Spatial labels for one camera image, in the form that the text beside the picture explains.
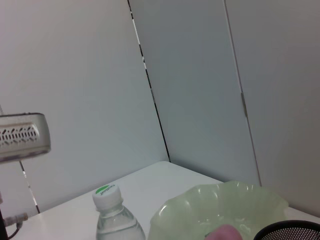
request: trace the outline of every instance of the plastic bottle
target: plastic bottle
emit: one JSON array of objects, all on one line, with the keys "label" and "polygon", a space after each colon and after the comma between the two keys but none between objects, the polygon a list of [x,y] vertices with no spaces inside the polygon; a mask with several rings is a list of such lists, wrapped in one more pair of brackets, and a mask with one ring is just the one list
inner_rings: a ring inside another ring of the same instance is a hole
[{"label": "plastic bottle", "polygon": [[93,195],[100,216],[97,240],[145,240],[145,233],[133,214],[122,205],[120,189],[115,184],[97,189]]}]

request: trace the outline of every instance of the table surface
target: table surface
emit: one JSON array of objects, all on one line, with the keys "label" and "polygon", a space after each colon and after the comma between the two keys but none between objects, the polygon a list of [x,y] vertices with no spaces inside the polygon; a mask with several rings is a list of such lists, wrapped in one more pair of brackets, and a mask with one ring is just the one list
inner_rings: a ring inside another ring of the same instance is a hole
[{"label": "table surface", "polygon": [[[161,161],[120,178],[123,204],[140,222],[148,236],[150,219],[168,199],[174,198],[199,184],[218,184],[220,181],[181,166]],[[61,205],[31,217],[23,223],[14,240],[95,240],[99,213],[88,192]],[[306,220],[320,224],[320,218],[288,208],[289,220]],[[7,228],[8,234],[15,226]]]}]

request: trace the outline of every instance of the glass bowl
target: glass bowl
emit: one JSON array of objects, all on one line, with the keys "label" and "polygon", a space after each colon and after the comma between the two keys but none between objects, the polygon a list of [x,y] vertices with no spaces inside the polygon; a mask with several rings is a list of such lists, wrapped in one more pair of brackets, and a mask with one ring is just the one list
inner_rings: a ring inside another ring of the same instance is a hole
[{"label": "glass bowl", "polygon": [[252,184],[197,185],[155,213],[148,240],[204,240],[223,224],[234,226],[243,240],[253,240],[262,228],[286,220],[287,207],[276,193]]}]

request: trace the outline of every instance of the basket rim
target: basket rim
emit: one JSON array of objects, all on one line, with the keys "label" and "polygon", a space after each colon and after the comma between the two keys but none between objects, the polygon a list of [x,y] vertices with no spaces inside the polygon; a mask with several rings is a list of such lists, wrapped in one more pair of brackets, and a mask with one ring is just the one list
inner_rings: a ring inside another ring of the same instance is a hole
[{"label": "basket rim", "polygon": [[292,228],[310,229],[320,233],[320,224],[318,223],[303,220],[286,220],[275,222],[271,225],[264,227],[255,235],[253,240],[261,240],[266,235],[275,231]]}]

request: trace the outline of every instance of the white wall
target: white wall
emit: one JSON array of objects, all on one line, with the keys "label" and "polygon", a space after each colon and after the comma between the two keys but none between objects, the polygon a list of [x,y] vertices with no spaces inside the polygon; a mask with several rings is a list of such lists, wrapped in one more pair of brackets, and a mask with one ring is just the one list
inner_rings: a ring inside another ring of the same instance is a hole
[{"label": "white wall", "polygon": [[226,3],[262,185],[320,216],[320,2]]},{"label": "white wall", "polygon": [[168,160],[127,0],[1,5],[0,104],[51,134],[23,161],[40,211]]},{"label": "white wall", "polygon": [[223,0],[131,0],[173,163],[259,184]]}]

